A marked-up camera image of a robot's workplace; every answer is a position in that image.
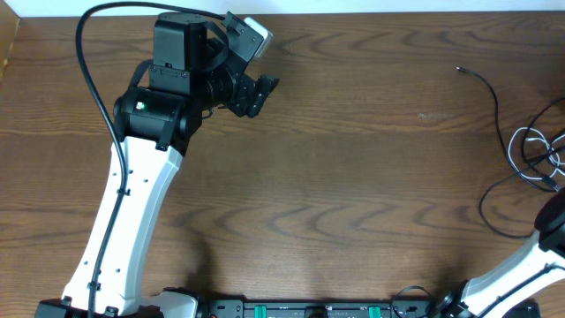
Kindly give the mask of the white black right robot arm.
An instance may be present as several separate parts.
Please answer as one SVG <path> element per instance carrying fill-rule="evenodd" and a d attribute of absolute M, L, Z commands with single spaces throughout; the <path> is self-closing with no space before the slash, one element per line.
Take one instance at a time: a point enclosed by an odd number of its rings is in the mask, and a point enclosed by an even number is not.
<path fill-rule="evenodd" d="M 433 310 L 433 317 L 498 318 L 564 278 L 564 191 L 539 211 L 534 231 L 515 253 L 482 276 L 462 283 Z"/>

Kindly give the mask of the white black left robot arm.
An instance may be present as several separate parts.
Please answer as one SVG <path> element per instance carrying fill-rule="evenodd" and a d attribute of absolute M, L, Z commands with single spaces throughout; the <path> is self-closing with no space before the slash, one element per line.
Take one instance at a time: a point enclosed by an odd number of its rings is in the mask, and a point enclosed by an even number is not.
<path fill-rule="evenodd" d="M 107 185 L 87 247 L 58 299 L 39 317 L 205 317 L 205 301 L 178 288 L 144 298 L 142 277 L 156 220 L 191 137 L 215 109 L 255 117 L 277 79 L 246 74 L 273 35 L 252 18 L 164 10 L 154 49 L 112 111 Z"/>

